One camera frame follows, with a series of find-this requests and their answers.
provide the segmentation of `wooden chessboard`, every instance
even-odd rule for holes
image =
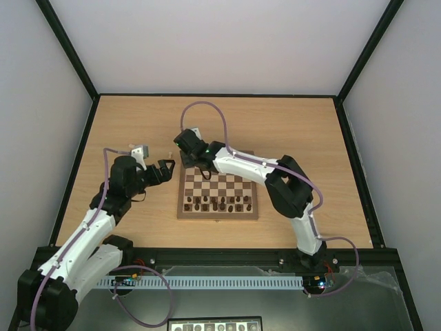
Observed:
[[[212,174],[205,179],[198,168],[181,166],[178,219],[256,220],[256,183],[232,174]]]

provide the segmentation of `purple cable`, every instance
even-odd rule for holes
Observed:
[[[244,155],[241,155],[241,154],[239,154],[238,152],[233,152],[233,150],[231,149],[231,147],[230,147],[229,144],[228,144],[227,120],[225,119],[225,116],[224,116],[224,114],[222,113],[222,110],[221,110],[218,106],[216,106],[214,103],[211,103],[211,102],[209,102],[209,101],[195,101],[195,102],[189,104],[187,107],[185,107],[184,110],[182,111],[182,115],[181,115],[181,131],[184,130],[184,116],[185,116],[185,113],[186,113],[191,107],[193,107],[193,106],[195,106],[195,105],[201,105],[201,104],[202,104],[202,105],[209,105],[209,106],[213,107],[214,109],[216,109],[217,112],[219,113],[219,115],[220,115],[220,117],[221,117],[221,119],[222,119],[222,122],[223,122],[223,134],[224,134],[224,137],[225,137],[225,148],[227,148],[228,153],[230,153],[230,154],[233,155],[234,157],[237,157],[238,159],[242,159],[242,160],[245,160],[245,161],[248,161],[248,162],[252,162],[252,163],[256,163],[256,164],[258,164],[258,165],[260,165],[260,166],[263,166],[262,161],[257,161],[257,160],[255,160],[255,159],[253,159],[253,158],[251,158],[251,157],[246,157],[246,156],[244,156]],[[358,250],[357,250],[357,247],[356,247],[355,244],[354,244],[352,241],[350,241],[348,238],[344,238],[344,237],[321,238],[321,237],[318,236],[318,232],[317,232],[317,229],[316,229],[316,225],[314,224],[314,221],[313,221],[313,219],[312,219],[312,212],[313,212],[314,210],[317,210],[318,208],[320,208],[320,207],[323,205],[323,194],[322,194],[322,192],[318,189],[318,187],[317,187],[314,183],[312,183],[308,178],[302,176],[301,174],[298,174],[297,172],[294,172],[294,171],[292,171],[291,169],[288,169],[288,168],[282,167],[282,166],[280,166],[280,165],[278,165],[278,164],[266,163],[266,166],[267,166],[267,167],[270,167],[270,168],[274,168],[274,169],[279,169],[279,170],[285,171],[285,172],[287,172],[288,174],[290,174],[290,175],[292,175],[292,176],[295,176],[296,178],[300,179],[301,181],[304,181],[306,184],[308,184],[309,186],[311,186],[311,188],[317,192],[317,195],[318,195],[318,198],[319,198],[319,202],[318,202],[313,208],[311,208],[311,209],[309,210],[309,222],[311,223],[312,232],[313,232],[313,234],[314,234],[314,236],[315,236],[316,238],[320,239],[321,241],[344,240],[344,241],[347,241],[348,243],[350,243],[350,244],[352,245],[352,247],[353,247],[353,249],[354,249],[354,251],[355,251],[355,253],[356,253],[356,267],[355,267],[355,270],[353,271],[353,275],[352,275],[352,277],[348,280],[348,282],[347,282],[346,284],[344,284],[344,285],[343,285],[341,288],[339,288],[338,290],[335,290],[335,291],[330,292],[330,293],[324,293],[324,294],[310,294],[310,293],[308,293],[308,292],[305,290],[305,292],[306,292],[309,296],[311,296],[311,297],[329,297],[329,296],[331,296],[331,295],[334,295],[334,294],[336,294],[336,293],[341,292],[341,291],[344,290],[349,284],[351,284],[351,283],[353,282],[353,280],[356,278],[357,271],[358,271],[358,266],[360,265],[360,259],[359,259],[359,256],[358,256]]]
[[[113,269],[113,271],[124,270],[124,269],[133,269],[133,268],[147,270],[148,272],[151,272],[152,274],[154,274],[154,275],[158,276],[159,278],[161,278],[161,280],[163,281],[164,285],[167,287],[167,290],[168,290],[168,293],[169,293],[169,296],[170,296],[170,308],[168,310],[167,316],[164,318],[164,320],[162,322],[160,322],[158,324],[147,324],[147,323],[144,323],[144,322],[138,320],[124,306],[123,302],[119,299],[119,295],[116,293],[116,289],[118,288],[120,283],[117,283],[115,285],[114,289],[113,289],[114,299],[119,303],[120,307],[126,312],[127,315],[129,315],[129,317],[135,323],[143,326],[144,328],[159,328],[160,326],[165,325],[167,323],[168,319],[172,316],[172,313],[173,313],[173,310],[174,310],[174,297],[173,297],[172,289],[170,288],[170,284],[167,282],[167,280],[164,278],[164,276],[162,274],[160,274],[159,272],[157,272],[154,269],[151,269],[149,267],[145,267],[144,265],[125,265],[123,267],[117,267],[117,268]]]
[[[107,152],[122,154],[122,155],[130,155],[129,152],[122,152],[120,150],[113,150],[111,148],[104,148],[104,189],[103,189],[103,196],[101,197],[101,200],[99,201],[98,207],[96,208],[96,212],[93,214],[92,218],[87,222],[88,226],[91,226],[92,223],[95,222],[95,219],[98,217],[98,214],[103,207],[105,196],[107,195],[107,189],[109,186],[109,161],[107,159]],[[75,237],[69,242],[69,244],[66,245],[65,249],[62,251],[60,256],[57,259],[57,263],[62,262],[63,257],[69,252],[70,248],[78,241],[78,239],[81,237],[81,235],[85,232],[85,228],[82,228]],[[40,301],[41,293],[43,292],[43,289],[46,285],[46,283],[49,281],[49,278],[54,273],[56,267],[53,266],[49,269],[49,272],[46,274],[46,276],[43,278],[39,289],[37,290],[37,293],[35,294],[34,302],[32,303],[32,309],[30,311],[30,329],[31,331],[37,331],[35,328],[35,317],[37,316],[37,306]]]
[[[189,104],[187,107],[184,108],[184,110],[182,111],[182,115],[181,115],[181,131],[184,130],[184,116],[185,113],[193,106],[195,105],[209,105],[211,107],[213,107],[214,109],[217,110],[217,112],[219,113],[222,122],[223,122],[223,134],[224,134],[224,140],[225,140],[225,148],[227,148],[228,153],[230,153],[231,155],[234,155],[235,157],[237,157],[238,159],[242,159],[244,161],[248,161],[248,162],[252,162],[258,165],[262,165],[262,161],[257,161],[251,157],[246,157],[244,155],[239,154],[238,152],[233,152],[232,148],[230,147],[230,145],[228,144],[228,129],[227,129],[227,121],[225,120],[225,116],[222,113],[222,110],[216,106],[214,103],[211,103],[209,101],[195,101],[191,104]],[[317,210],[318,208],[320,208],[323,205],[323,194],[322,192],[319,190],[319,188],[312,183],[308,178],[302,176],[301,174],[298,174],[297,172],[292,171],[291,169],[282,167],[278,164],[272,164],[272,163],[267,163],[266,164],[267,167],[270,168],[275,168],[275,169],[279,169],[282,171],[285,171],[286,173],[295,176],[296,178],[300,179],[301,181],[304,181],[306,184],[308,184],[309,186],[311,186],[311,188],[313,190],[315,190],[317,192],[318,198],[319,198],[319,202],[317,203],[317,205],[315,205],[313,208],[311,208],[311,210],[309,211],[309,214],[311,214],[314,210]]]

